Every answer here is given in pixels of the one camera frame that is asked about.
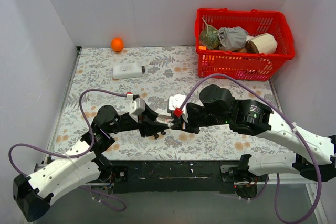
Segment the white earbud charging case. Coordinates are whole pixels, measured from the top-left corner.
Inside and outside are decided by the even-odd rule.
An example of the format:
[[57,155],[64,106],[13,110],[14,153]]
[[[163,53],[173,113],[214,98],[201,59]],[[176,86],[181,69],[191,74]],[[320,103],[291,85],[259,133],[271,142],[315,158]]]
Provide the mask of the white earbud charging case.
[[156,121],[161,124],[166,124],[168,128],[171,128],[174,125],[174,119],[169,114],[158,114]]

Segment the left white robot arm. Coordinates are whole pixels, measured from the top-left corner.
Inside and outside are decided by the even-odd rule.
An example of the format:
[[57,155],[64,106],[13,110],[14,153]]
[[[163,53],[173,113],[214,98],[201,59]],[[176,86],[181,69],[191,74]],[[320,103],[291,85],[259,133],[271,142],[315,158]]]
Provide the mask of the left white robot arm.
[[60,197],[88,182],[122,182],[126,169],[114,167],[104,152],[115,142],[113,134],[138,130],[142,137],[158,136],[168,129],[146,104],[131,102],[131,112],[119,115],[111,105],[102,106],[90,130],[58,159],[13,181],[13,199],[28,222],[41,218]]

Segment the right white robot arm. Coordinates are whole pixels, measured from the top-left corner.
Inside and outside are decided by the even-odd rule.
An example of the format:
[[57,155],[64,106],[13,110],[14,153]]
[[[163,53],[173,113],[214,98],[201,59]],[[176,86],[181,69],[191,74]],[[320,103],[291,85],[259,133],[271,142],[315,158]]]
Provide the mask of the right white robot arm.
[[269,106],[256,100],[237,100],[228,89],[205,87],[199,94],[201,105],[184,103],[185,95],[170,96],[168,112],[172,129],[197,134],[201,127],[227,124],[238,134],[273,141],[289,151],[255,156],[244,154],[238,165],[223,171],[226,178],[248,181],[266,174],[299,174],[317,181],[313,160],[318,164],[322,182],[335,178],[335,138],[322,137],[289,124]]

